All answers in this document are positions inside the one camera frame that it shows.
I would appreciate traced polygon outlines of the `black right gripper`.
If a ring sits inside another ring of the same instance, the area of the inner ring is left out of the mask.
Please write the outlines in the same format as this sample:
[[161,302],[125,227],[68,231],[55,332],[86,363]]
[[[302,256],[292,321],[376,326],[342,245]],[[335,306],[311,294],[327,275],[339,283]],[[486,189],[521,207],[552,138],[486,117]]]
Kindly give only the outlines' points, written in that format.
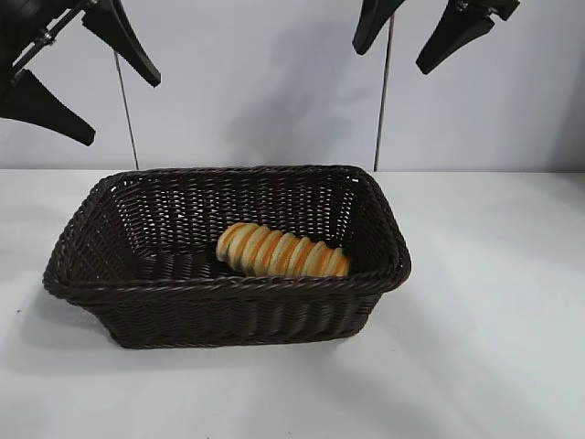
[[[404,0],[363,0],[352,45],[365,55],[382,27]],[[455,51],[487,34],[496,15],[507,21],[519,7],[518,0],[449,0],[438,25],[422,48],[416,64],[427,75]]]

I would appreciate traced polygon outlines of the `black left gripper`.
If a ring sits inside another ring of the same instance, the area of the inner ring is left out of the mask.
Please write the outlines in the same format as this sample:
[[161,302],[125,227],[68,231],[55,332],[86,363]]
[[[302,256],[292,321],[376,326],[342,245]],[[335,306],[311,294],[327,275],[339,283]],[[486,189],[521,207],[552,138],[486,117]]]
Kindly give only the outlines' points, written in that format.
[[95,130],[59,101],[26,64],[78,14],[82,24],[121,55],[151,86],[161,73],[146,54],[120,0],[2,1],[1,117],[63,134],[89,146]]

